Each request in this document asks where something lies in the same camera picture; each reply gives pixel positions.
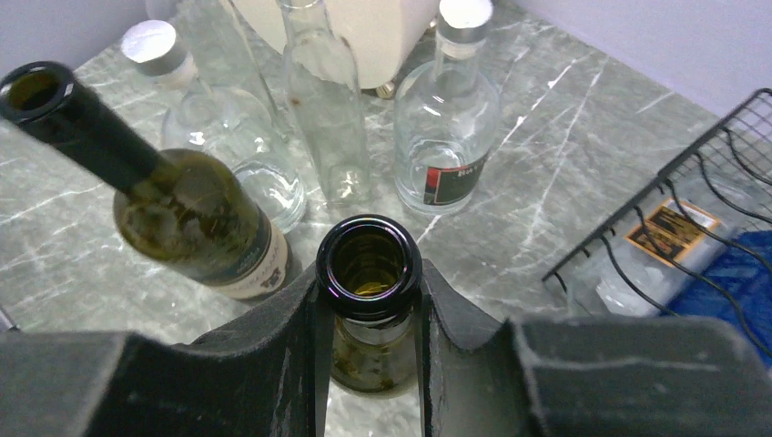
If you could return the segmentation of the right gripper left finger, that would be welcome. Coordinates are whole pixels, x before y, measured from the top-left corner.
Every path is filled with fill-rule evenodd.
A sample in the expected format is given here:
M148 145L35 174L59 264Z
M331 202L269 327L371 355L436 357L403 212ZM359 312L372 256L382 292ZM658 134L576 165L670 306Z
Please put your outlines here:
M331 315L306 269L190 344L131 331L5 333L4 436L321 436Z

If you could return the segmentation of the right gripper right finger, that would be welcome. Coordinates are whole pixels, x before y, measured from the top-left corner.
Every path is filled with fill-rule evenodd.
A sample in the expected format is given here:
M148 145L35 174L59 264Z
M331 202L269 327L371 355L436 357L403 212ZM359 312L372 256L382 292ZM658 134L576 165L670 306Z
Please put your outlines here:
M423 264L426 436L768 436L771 380L706 318L498 321Z

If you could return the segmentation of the clear bottle black gold label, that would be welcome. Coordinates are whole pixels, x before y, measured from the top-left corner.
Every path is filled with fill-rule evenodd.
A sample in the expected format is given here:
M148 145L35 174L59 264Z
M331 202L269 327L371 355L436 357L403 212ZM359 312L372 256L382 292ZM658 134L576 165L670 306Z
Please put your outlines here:
M688 177L655 191L570 273L571 302L590 314L659 314L726 249L761 198L759 188L722 177Z

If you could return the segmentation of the olive wine bottle white label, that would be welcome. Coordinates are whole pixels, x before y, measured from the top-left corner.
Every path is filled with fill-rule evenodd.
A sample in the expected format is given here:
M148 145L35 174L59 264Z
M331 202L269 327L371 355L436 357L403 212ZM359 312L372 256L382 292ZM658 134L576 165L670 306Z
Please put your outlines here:
M409 231L383 215L346 218L320 243L315 270L319 293L335 313L332 380L370 398L410 391L417 382L422 256Z

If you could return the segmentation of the dark green wine bottle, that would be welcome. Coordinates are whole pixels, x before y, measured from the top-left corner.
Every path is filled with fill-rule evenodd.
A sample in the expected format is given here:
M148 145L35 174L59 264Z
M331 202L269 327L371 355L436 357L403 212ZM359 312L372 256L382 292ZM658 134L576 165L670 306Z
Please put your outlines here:
M1 115L111 186L117 230L141 255L235 300L299 275L284 234L224 163L154 148L69 67L36 61L7 73Z

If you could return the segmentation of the clear bottle white cap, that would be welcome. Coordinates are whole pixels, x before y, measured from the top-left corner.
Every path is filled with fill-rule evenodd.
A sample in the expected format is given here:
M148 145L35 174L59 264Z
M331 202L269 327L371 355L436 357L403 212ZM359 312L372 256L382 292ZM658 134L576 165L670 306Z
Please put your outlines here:
M166 21L131 26L120 50L139 73L183 94L164 115L162 147L186 147L221 160L282 232L293 230L305 213L305 188L262 103L242 88L209 84Z

